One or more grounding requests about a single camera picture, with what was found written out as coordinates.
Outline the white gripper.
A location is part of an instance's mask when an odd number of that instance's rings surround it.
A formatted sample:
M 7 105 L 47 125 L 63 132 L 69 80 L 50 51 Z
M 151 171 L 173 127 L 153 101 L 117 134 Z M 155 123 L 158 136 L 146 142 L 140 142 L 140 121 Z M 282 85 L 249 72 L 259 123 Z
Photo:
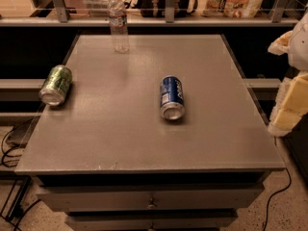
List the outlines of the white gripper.
M 299 71 L 308 71 L 308 13 L 268 48 L 274 55 L 288 54 L 289 65 Z M 275 99 L 268 131 L 275 137 L 290 133 L 302 117 L 308 113 L 308 74 L 298 74 L 295 78 L 284 78 Z

